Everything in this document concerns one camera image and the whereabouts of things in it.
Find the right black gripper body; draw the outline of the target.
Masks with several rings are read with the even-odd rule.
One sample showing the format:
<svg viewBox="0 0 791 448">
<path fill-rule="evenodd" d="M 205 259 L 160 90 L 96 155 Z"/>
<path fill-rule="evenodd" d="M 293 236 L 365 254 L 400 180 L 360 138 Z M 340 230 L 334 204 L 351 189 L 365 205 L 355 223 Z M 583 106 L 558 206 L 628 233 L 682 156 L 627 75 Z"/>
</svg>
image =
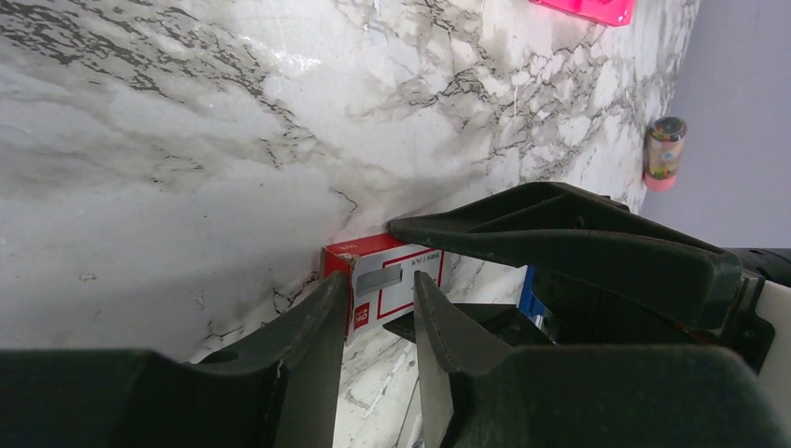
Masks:
<svg viewBox="0 0 791 448">
<path fill-rule="evenodd" d="M 789 248 L 728 248 L 742 264 L 741 283 L 719 336 L 720 343 L 759 373 L 775 337 L 775 327 L 757 314 L 768 283 L 790 286 Z"/>
</svg>

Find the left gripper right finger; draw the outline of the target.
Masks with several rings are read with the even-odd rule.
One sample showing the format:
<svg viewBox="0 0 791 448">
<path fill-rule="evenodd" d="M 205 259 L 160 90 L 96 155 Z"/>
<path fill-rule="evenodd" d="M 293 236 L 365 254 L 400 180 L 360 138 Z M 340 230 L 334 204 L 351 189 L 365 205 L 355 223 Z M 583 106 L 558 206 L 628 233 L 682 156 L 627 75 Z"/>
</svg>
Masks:
<svg viewBox="0 0 791 448">
<path fill-rule="evenodd" d="M 428 447 L 786 447 L 735 354 L 696 345 L 510 346 L 414 276 Z"/>
</svg>

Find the blue black stapler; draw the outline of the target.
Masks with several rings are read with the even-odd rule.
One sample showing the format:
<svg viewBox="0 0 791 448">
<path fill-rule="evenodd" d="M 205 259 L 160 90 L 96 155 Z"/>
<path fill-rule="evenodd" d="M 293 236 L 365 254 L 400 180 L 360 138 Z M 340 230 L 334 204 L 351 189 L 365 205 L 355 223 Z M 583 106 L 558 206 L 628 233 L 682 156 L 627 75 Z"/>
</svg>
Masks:
<svg viewBox="0 0 791 448">
<path fill-rule="evenodd" d="M 545 336 L 549 338 L 552 343 L 556 344 L 557 342 L 552 330 L 553 314 L 534 294 L 535 273 L 535 266 L 528 265 L 520 294 L 520 300 L 518 302 L 518 308 L 531 322 L 534 323 L 538 329 L 541 330 Z"/>
</svg>

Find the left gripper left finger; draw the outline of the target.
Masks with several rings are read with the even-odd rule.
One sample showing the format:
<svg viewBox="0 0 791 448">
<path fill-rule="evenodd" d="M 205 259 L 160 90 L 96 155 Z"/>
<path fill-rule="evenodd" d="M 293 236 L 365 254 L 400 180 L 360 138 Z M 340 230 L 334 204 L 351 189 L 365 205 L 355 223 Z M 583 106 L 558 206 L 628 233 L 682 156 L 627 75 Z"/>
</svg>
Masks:
<svg viewBox="0 0 791 448">
<path fill-rule="evenodd" d="M 348 280 L 198 363 L 151 350 L 5 350 L 5 447 L 328 447 Z"/>
</svg>

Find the red white staple box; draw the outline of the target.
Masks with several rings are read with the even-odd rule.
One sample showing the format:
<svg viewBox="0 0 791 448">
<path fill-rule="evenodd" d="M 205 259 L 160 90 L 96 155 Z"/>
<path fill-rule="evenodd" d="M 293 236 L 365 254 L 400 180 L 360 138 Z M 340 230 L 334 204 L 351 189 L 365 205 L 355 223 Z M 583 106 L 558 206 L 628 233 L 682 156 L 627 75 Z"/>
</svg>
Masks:
<svg viewBox="0 0 791 448">
<path fill-rule="evenodd" d="M 348 276 L 346 343 L 413 310 L 414 276 L 424 272 L 449 290 L 450 256 L 443 250 L 398 241 L 381 233 L 327 245 L 322 251 L 324 277 Z"/>
</svg>

